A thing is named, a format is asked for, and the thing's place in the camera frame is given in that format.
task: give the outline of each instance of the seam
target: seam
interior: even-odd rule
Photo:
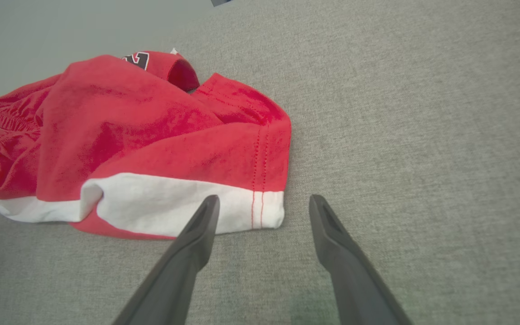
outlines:
[[[264,146],[264,179],[262,181],[262,208],[260,208],[260,229],[262,229],[262,214],[264,214],[264,192],[266,192],[266,164],[268,164],[268,133],[270,124],[266,124],[266,144]]]
[[[258,150],[260,148],[260,131],[262,130],[261,127],[258,128],[258,138],[256,139],[256,143],[254,144],[254,147],[256,149],[256,154],[254,155],[254,175],[252,177],[252,212],[251,212],[251,222],[252,222],[252,229],[254,229],[254,201],[256,199],[255,193],[256,193],[256,167],[258,167]]]

